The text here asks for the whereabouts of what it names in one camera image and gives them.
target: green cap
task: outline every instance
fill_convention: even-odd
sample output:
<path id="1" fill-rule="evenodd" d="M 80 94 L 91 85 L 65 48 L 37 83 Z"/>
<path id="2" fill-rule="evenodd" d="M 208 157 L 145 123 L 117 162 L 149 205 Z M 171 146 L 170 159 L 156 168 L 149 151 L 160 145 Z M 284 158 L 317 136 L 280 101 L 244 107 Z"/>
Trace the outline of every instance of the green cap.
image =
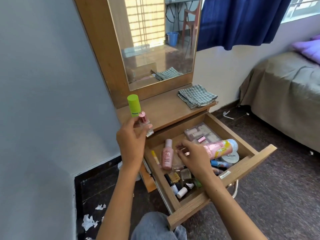
<path id="1" fill-rule="evenodd" d="M 129 108 L 132 117 L 137 117 L 141 113 L 139 97 L 136 94 L 131 94 L 127 97 Z"/>

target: plastic chair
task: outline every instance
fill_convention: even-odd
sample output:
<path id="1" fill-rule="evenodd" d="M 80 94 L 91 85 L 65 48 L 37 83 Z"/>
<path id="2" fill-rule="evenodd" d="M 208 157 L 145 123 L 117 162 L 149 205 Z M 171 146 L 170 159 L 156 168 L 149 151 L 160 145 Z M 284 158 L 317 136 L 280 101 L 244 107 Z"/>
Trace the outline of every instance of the plastic chair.
<path id="1" fill-rule="evenodd" d="M 184 44 L 186 25 L 188 25 L 189 33 L 190 33 L 190 36 L 191 36 L 190 52 L 191 52 L 191 49 L 192 49 L 193 37 L 196 37 L 196 35 L 197 35 L 199 13 L 200 13 L 200 1 L 198 3 L 198 7 L 196 8 L 196 10 L 194 10 L 194 11 L 190 11 L 189 9 L 185 9 L 184 10 L 183 28 L 182 28 L 182 48 L 183 48 L 183 44 Z M 188 14 L 195 15 L 194 21 L 187 21 Z"/>

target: wooden drawer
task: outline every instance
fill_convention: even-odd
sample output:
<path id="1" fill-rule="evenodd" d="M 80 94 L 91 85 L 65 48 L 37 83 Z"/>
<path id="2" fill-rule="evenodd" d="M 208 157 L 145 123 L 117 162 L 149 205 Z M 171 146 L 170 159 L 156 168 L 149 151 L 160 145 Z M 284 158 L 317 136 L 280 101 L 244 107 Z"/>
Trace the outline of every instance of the wooden drawer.
<path id="1" fill-rule="evenodd" d="M 159 168 L 151 154 L 151 150 L 155 151 L 161 162 L 161 151 L 165 146 L 165 140 L 172 139 L 172 147 L 174 148 L 176 144 L 186 138 L 184 134 L 186 129 L 198 125 L 201 122 L 209 126 L 223 140 L 234 139 L 238 143 L 238 154 L 242 159 L 219 176 L 226 187 L 251 172 L 276 150 L 275 146 L 269 145 L 260 152 L 256 151 L 226 125 L 206 111 L 155 132 L 154 135 L 146 141 L 144 157 L 150 167 L 161 197 L 171 214 L 167 218 L 170 230 L 174 230 L 179 224 L 206 206 L 210 202 L 210 199 L 202 188 L 196 189 L 194 187 L 191 192 L 181 200 L 178 200 L 164 177 L 164 174 L 169 171 Z"/>

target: purple pillow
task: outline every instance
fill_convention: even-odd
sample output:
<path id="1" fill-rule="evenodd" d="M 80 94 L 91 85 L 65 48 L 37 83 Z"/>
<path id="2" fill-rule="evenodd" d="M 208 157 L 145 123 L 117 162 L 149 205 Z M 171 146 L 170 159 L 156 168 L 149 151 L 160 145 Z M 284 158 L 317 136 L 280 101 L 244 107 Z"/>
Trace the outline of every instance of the purple pillow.
<path id="1" fill-rule="evenodd" d="M 320 40 L 295 42 L 292 47 L 305 57 L 320 65 Z"/>
<path id="2" fill-rule="evenodd" d="M 310 40 L 320 40 L 320 34 L 311 37 Z"/>

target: wooden shelf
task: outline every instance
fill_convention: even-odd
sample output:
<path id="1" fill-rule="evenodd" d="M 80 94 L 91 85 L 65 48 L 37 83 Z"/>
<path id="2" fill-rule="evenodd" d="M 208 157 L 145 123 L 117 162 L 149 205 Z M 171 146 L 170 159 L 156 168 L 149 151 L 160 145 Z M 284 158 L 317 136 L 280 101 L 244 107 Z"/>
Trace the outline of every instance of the wooden shelf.
<path id="1" fill-rule="evenodd" d="M 190 83 L 140 101 L 141 110 L 146 112 L 148 119 L 153 125 L 154 131 L 163 129 L 218 104 L 217 101 L 213 101 L 209 105 L 190 109 L 177 94 L 180 89 L 189 88 L 191 86 L 192 84 Z M 129 106 L 117 109 L 116 113 L 121 124 L 131 117 Z"/>

